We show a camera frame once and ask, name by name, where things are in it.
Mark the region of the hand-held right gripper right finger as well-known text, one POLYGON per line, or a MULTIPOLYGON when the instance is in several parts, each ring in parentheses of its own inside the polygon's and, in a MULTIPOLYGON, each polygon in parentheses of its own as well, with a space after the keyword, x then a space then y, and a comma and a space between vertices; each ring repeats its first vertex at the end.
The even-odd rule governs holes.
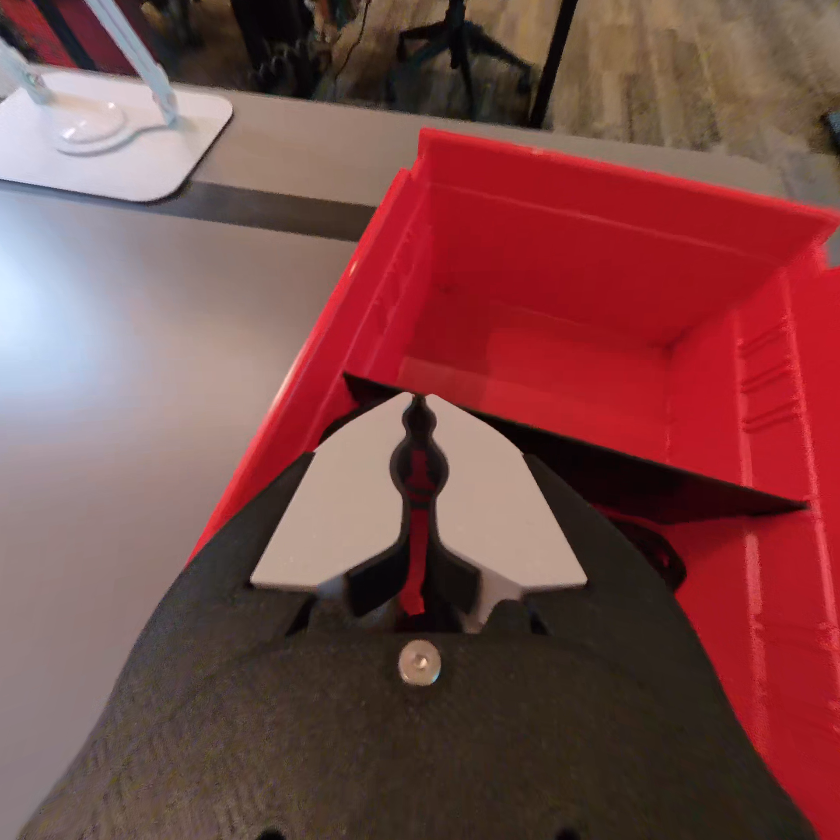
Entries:
POLYGON ((494 427, 437 395, 429 443, 444 463, 429 561, 444 601, 467 632, 499 602, 580 589, 586 574, 522 451, 494 427))

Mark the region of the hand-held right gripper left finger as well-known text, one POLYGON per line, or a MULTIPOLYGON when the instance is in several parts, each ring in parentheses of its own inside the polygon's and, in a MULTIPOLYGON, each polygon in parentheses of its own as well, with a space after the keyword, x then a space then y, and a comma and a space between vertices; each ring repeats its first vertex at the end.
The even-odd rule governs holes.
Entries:
POLYGON ((341 600, 360 617, 396 598, 410 567, 410 450, 400 392, 353 416, 312 453, 250 582, 341 600))

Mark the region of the red plastic bin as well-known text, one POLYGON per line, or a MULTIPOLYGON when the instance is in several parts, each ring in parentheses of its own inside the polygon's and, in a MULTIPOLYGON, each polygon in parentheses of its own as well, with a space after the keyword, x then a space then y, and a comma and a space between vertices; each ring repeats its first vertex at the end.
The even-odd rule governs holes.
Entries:
POLYGON ((834 207, 422 129, 194 553, 315 445, 344 366, 802 497, 647 522, 753 744, 838 838, 836 234, 834 207))

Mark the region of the black bin divider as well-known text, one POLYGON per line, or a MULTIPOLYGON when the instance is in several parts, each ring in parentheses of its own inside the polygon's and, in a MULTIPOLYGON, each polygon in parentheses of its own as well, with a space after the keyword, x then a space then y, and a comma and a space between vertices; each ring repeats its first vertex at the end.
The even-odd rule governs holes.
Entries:
POLYGON ((729 518, 769 518, 812 509, 810 501, 757 490, 664 462, 563 434, 542 422, 516 418, 508 408, 482 408, 447 381, 363 375, 339 367, 321 383, 322 427, 352 410, 372 408, 406 392, 421 396, 435 421, 429 433, 448 477, 443 495, 459 488, 511 501, 525 493, 527 458, 538 461, 594 507, 664 525, 729 518))

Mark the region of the black stand pole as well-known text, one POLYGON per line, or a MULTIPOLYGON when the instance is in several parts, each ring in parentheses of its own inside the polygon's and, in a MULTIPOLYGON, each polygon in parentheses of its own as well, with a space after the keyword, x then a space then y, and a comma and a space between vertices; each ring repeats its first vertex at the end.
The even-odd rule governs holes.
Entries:
POLYGON ((578 4, 578 1, 560 1, 548 54, 543 64, 537 91, 528 116, 527 126, 531 130, 541 130, 543 128, 578 4))

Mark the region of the black office chair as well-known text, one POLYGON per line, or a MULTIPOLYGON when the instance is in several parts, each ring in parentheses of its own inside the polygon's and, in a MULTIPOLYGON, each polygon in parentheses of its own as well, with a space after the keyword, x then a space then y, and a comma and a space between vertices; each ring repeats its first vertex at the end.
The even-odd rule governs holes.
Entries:
POLYGON ((471 72, 471 60, 475 56, 487 56, 516 69, 518 91, 521 95, 531 93, 532 65, 490 37, 483 27, 468 20, 465 1, 449 1, 442 20, 404 29, 397 36, 395 59, 401 70, 419 69, 444 53, 449 55, 450 68, 460 73, 471 112, 476 110, 471 72))

